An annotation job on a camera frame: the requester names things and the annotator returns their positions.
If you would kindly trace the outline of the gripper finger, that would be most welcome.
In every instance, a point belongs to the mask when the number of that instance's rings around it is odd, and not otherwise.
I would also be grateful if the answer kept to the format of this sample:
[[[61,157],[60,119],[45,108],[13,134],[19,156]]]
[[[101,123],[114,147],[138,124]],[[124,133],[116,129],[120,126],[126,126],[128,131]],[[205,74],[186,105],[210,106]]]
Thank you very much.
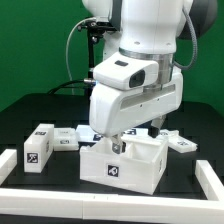
[[[121,154],[124,148],[124,142],[122,141],[121,135],[115,135],[111,138],[112,140],[112,151],[116,154]]]
[[[152,138],[156,138],[160,134],[160,129],[165,121],[165,117],[157,117],[152,120],[151,126],[148,130],[148,135],[151,136]]]

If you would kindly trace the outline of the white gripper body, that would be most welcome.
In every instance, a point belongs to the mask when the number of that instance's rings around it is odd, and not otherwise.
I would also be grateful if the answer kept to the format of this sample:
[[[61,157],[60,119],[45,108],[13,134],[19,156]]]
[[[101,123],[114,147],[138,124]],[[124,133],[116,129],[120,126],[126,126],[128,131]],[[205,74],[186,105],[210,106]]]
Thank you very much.
[[[176,110],[182,100],[182,89],[180,72],[175,72],[172,80],[158,91],[143,87],[120,91],[97,84],[91,95],[90,126],[106,137],[120,134]]]

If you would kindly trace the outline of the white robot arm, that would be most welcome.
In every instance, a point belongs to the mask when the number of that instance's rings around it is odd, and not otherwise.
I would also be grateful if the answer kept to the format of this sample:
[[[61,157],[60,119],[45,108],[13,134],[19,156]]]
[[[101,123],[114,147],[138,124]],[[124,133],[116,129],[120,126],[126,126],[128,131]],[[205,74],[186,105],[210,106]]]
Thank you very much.
[[[104,60],[93,69],[91,128],[120,154],[122,133],[146,122],[157,137],[168,113],[182,100],[181,72],[192,67],[174,59],[176,40],[197,39],[217,17],[218,0],[83,0],[98,19],[112,25]]]

